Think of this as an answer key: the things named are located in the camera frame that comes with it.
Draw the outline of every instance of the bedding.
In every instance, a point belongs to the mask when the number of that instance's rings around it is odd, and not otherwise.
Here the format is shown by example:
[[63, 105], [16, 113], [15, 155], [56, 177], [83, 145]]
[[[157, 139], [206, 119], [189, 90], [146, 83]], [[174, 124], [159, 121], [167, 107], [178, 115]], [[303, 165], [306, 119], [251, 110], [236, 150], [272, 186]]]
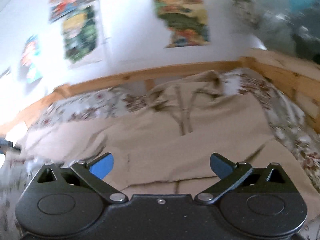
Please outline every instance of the bedding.
[[[242, 77], [249, 74], [244, 70]], [[263, 97], [242, 86], [239, 94], [223, 95], [214, 71], [167, 82], [148, 93], [147, 107], [131, 114], [30, 132], [21, 154], [71, 161], [112, 152], [114, 168], [103, 180], [118, 190], [214, 177], [208, 162], [212, 152], [262, 167], [279, 162], [304, 197], [310, 221], [320, 214], [319, 194], [295, 157], [275, 141], [261, 107], [269, 108], [271, 92]]]
[[15, 219], [15, 206], [26, 186], [45, 162], [46, 160], [40, 157], [25, 158], [7, 153], [0, 168], [0, 240], [21, 238], [22, 229]]

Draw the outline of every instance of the wooden bed frame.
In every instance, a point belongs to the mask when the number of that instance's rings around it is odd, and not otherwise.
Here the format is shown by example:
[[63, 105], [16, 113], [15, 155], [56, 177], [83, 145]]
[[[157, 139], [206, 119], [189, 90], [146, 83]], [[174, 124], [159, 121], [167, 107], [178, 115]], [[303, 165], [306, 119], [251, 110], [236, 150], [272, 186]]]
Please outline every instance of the wooden bed frame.
[[146, 90], [150, 90], [154, 87], [154, 79], [156, 78], [189, 76], [206, 70], [216, 70], [223, 73], [239, 67], [249, 67], [267, 78], [301, 107], [306, 113], [307, 123], [320, 133], [320, 70], [317, 66], [314, 63], [272, 51], [254, 49], [251, 51], [251, 57], [241, 57], [237, 61], [171, 65], [121, 73], [75, 85], [65, 84], [20, 111], [12, 121], [1, 125], [0, 134], [6, 135], [21, 122], [25, 122], [29, 127], [39, 118], [44, 108], [60, 99], [136, 81], [144, 81]]

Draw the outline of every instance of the beige blanket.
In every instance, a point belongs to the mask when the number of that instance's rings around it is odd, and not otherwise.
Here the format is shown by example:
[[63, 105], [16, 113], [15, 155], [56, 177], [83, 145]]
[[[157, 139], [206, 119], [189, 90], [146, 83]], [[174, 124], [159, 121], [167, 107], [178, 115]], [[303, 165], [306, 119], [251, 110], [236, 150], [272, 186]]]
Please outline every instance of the beige blanket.
[[274, 140], [264, 112], [251, 95], [223, 97], [215, 72], [155, 87], [148, 107], [106, 120], [64, 123], [32, 131], [24, 155], [71, 161], [111, 152], [114, 168], [104, 181], [126, 194], [192, 193], [218, 178], [210, 155], [257, 167], [279, 162], [304, 197], [308, 220], [320, 214], [320, 198], [299, 164]]

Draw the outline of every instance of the wooden headboard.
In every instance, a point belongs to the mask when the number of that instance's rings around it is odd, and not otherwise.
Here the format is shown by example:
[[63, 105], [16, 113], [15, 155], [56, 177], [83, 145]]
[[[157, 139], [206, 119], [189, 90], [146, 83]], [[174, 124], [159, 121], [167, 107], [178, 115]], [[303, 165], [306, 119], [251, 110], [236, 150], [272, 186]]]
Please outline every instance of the wooden headboard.
[[[264, 56], [261, 56], [266, 55], [266, 53], [269, 54], [266, 57], [268, 59], [267, 64], [265, 63], [266, 59]], [[253, 55], [253, 57], [241, 57], [237, 61], [171, 65], [121, 73], [75, 85], [64, 84], [57, 87], [50, 95], [43, 97], [20, 111], [12, 121], [1, 125], [0, 134], [6, 135], [8, 131], [21, 122], [25, 122], [29, 127], [39, 118], [43, 109], [63, 98], [136, 81], [144, 81], [146, 90], [150, 90], [154, 87], [154, 79], [156, 78], [189, 76], [206, 70], [216, 70], [223, 73], [239, 67], [249, 67], [266, 77], [304, 110], [308, 124], [316, 132], [320, 132], [320, 70], [317, 69], [316, 65], [308, 65], [309, 63], [306, 62], [297, 65], [297, 59], [287, 56], [284, 56], [284, 59], [281, 58], [281, 60], [278, 58], [270, 60], [279, 54], [270, 55], [269, 51], [254, 51], [253, 54], [256, 55]], [[292, 59], [295, 60], [295, 64], [299, 68], [292, 69], [292, 62], [290, 62]]]

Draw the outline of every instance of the floral bedsheet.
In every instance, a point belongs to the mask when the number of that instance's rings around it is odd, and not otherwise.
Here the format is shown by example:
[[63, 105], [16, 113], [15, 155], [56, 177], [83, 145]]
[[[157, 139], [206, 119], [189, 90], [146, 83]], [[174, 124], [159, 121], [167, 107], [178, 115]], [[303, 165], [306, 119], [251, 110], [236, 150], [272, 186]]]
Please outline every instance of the floral bedsheet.
[[[251, 69], [239, 68], [220, 77], [225, 95], [252, 93], [257, 98], [276, 139], [295, 156], [315, 189], [320, 192], [320, 137], [306, 125], [304, 112]], [[58, 101], [46, 109], [30, 129], [63, 122], [118, 117], [145, 106], [144, 97], [132, 96], [123, 88], [115, 87]], [[5, 163], [11, 172], [17, 173], [18, 179], [6, 183], [0, 179], [0, 240], [19, 239], [21, 229], [15, 221], [15, 205], [35, 172], [47, 161], [24, 160], [24, 165], [21, 165], [21, 160]], [[303, 228], [300, 236], [306, 240], [319, 240], [320, 218]]]
[[[257, 98], [275, 138], [294, 155], [320, 192], [320, 137], [305, 123], [304, 112], [251, 69], [236, 69], [221, 78], [227, 95], [252, 93]], [[299, 235], [306, 240], [320, 240], [320, 217], [305, 226]]]

